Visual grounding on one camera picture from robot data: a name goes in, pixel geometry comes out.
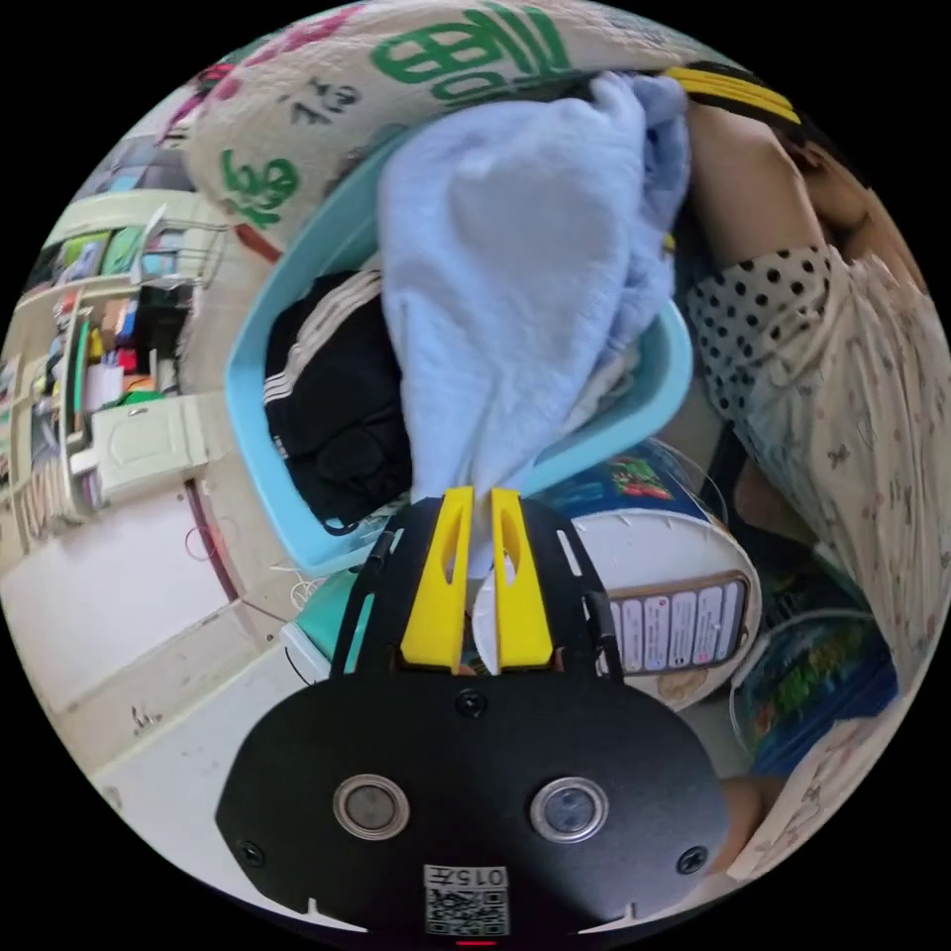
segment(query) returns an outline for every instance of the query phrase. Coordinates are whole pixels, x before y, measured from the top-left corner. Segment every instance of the light blue towel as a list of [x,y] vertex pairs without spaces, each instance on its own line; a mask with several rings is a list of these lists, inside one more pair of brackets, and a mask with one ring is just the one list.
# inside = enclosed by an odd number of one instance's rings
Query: light blue towel
[[[383,172],[383,308],[414,500],[518,488],[592,373],[672,292],[661,245],[687,187],[683,91],[615,73],[591,91],[455,113]],[[486,541],[477,520],[473,575]]]

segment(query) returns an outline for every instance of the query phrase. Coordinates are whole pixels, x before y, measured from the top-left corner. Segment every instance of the teal plastic basket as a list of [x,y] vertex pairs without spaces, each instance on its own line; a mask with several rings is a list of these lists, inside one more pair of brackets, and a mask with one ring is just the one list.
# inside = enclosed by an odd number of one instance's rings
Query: teal plastic basket
[[[225,371],[225,396],[238,448],[274,532],[302,572],[321,577],[361,565],[382,528],[368,519],[353,534],[324,531],[291,481],[264,416],[264,354],[280,313],[316,277],[356,270],[376,251],[376,185],[389,157],[418,130],[369,156],[301,229],[274,266],[248,313]],[[693,356],[687,325],[673,301],[640,339],[632,385],[603,413],[544,453],[522,488],[531,495],[624,451],[662,429],[687,396]]]

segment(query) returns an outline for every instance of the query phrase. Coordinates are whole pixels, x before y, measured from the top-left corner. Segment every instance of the cabinet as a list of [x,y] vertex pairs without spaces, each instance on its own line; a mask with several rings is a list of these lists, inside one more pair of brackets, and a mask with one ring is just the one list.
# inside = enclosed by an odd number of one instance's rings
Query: cabinet
[[94,413],[92,445],[102,494],[109,501],[181,482],[208,462],[194,396],[151,400]]

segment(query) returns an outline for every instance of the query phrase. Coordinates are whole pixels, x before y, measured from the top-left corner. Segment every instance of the qr code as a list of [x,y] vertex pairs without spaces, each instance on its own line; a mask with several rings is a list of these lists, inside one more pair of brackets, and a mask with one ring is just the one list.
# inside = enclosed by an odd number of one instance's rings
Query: qr code
[[508,934],[508,893],[427,889],[426,930],[452,936]]

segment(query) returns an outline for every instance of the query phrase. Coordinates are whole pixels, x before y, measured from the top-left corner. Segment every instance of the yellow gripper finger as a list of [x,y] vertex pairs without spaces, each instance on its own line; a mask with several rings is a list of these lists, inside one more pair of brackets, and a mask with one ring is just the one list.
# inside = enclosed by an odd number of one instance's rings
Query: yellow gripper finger
[[[495,556],[495,637],[498,671],[547,667],[552,636],[538,573],[525,528],[518,492],[492,491],[492,542]],[[508,579],[505,556],[514,577]]]
[[443,496],[400,645],[403,660],[412,667],[459,672],[474,499],[470,486],[451,488]]

